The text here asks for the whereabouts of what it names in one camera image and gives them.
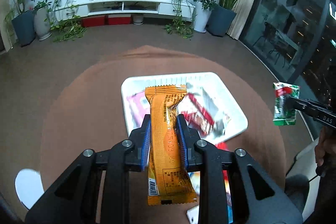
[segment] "pink package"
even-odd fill
[[[142,125],[142,121],[146,114],[150,114],[150,104],[145,97],[145,91],[139,92],[132,96],[127,97],[127,101],[130,105],[133,119],[137,127]]]

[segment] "human hand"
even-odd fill
[[[315,146],[315,162],[318,166],[323,165],[326,153],[336,156],[336,136],[327,136],[326,130],[326,127],[321,129],[319,143]]]

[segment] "barcode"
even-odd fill
[[[148,178],[149,195],[158,195],[155,179]]]

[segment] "dark blue planter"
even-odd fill
[[[235,16],[235,12],[216,5],[208,20],[208,32],[215,37],[223,37]]]
[[[21,47],[28,46],[35,39],[34,14],[26,11],[12,20]]]

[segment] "green snack package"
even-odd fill
[[[273,123],[276,126],[294,125],[296,122],[296,110],[285,109],[285,98],[288,96],[299,98],[300,87],[287,83],[273,83],[273,87],[276,95]]]

